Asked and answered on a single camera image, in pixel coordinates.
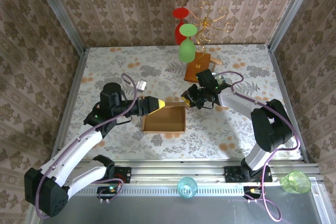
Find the gold wire tree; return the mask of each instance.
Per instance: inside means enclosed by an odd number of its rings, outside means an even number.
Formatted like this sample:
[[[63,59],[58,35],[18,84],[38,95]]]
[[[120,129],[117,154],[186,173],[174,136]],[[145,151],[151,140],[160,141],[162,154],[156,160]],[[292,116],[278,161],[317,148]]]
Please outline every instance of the gold wire tree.
[[[209,14],[211,13],[211,4],[209,2],[203,1],[201,2],[199,5],[199,8],[204,9],[206,6],[208,6],[208,9],[204,11],[207,13],[207,15],[204,18],[198,18],[195,14],[193,14],[190,10],[189,13],[191,13],[198,21],[198,24],[194,24],[195,26],[201,26],[202,29],[200,31],[197,32],[197,34],[195,35],[195,39],[196,39],[196,43],[198,45],[200,45],[201,47],[197,48],[197,51],[202,53],[202,55],[200,56],[200,58],[202,56],[204,56],[206,54],[206,48],[203,45],[204,42],[211,42],[216,38],[216,35],[214,33],[210,33],[208,35],[205,34],[206,29],[208,28],[213,28],[216,30],[220,30],[220,31],[226,31],[226,32],[231,32],[234,30],[234,25],[230,22],[225,22],[224,24],[224,29],[220,29],[217,27],[213,27],[212,24],[222,18],[225,18],[228,13],[229,10],[226,7],[220,7],[217,9],[217,11],[221,14],[221,17],[212,20],[209,17]]]

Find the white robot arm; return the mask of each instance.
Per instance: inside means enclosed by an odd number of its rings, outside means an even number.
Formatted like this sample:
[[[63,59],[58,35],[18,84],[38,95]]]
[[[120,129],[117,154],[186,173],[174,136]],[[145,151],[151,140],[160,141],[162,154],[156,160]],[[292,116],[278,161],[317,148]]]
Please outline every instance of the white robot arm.
[[[114,170],[121,168],[115,168],[112,160],[101,155],[95,157],[87,167],[73,170],[118,125],[117,117],[148,115],[165,106],[163,101],[154,97],[137,98],[134,101],[122,100],[122,97],[125,98],[125,95],[119,84],[107,83],[100,93],[100,102],[88,114],[76,136],[39,170],[31,168],[26,172],[25,198],[28,202],[38,205],[36,208],[53,217],[63,210],[68,200],[79,190],[97,180],[114,178]]]
[[[280,101],[273,99],[270,102],[257,100],[245,94],[234,91],[231,85],[218,84],[209,69],[196,74],[200,87],[192,85],[186,90],[181,98],[190,107],[204,108],[205,102],[227,106],[246,116],[252,121],[256,145],[241,162],[239,175],[241,179],[236,181],[251,181],[259,177],[262,167],[272,152],[292,137],[291,129],[282,119],[265,109],[269,107],[288,122],[288,116]]]

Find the damask wallpaper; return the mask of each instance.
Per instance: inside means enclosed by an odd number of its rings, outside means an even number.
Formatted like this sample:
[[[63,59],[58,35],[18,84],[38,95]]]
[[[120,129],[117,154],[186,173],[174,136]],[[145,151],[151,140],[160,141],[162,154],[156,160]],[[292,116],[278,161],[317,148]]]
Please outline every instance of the damask wallpaper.
[[[304,0],[276,57],[308,154],[336,209],[336,0]]]
[[[46,0],[0,0],[0,223],[23,223],[24,173],[49,158],[78,56]]]
[[[86,47],[175,45],[178,20],[172,11],[186,7],[201,14],[202,1],[214,5],[212,19],[219,17],[219,7],[228,7],[229,15],[216,23],[218,28],[226,20],[235,25],[229,34],[215,31],[211,44],[264,44],[290,0],[61,0]],[[196,20],[190,15],[187,21]]]

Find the green glass cup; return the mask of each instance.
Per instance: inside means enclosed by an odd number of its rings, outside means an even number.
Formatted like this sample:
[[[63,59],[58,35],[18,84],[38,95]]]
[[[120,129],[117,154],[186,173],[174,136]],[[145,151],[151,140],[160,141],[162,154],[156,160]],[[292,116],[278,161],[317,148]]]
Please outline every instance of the green glass cup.
[[[197,27],[193,24],[184,24],[180,27],[180,33],[186,39],[180,44],[178,58],[185,63],[192,62],[195,59],[196,46],[189,37],[197,33]]]
[[[280,184],[290,194],[305,194],[311,188],[310,179],[306,174],[295,170],[280,180]]]

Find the transparent cup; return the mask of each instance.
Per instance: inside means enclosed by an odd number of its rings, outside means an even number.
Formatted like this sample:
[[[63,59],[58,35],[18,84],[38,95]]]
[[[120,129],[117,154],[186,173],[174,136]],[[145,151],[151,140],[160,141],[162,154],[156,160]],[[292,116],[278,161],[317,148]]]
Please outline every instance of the transparent cup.
[[[192,198],[197,193],[197,183],[190,177],[183,177],[177,185],[177,191],[185,199]]]
[[[305,194],[311,188],[310,179],[297,170],[291,172],[280,181],[282,188],[290,194]]]

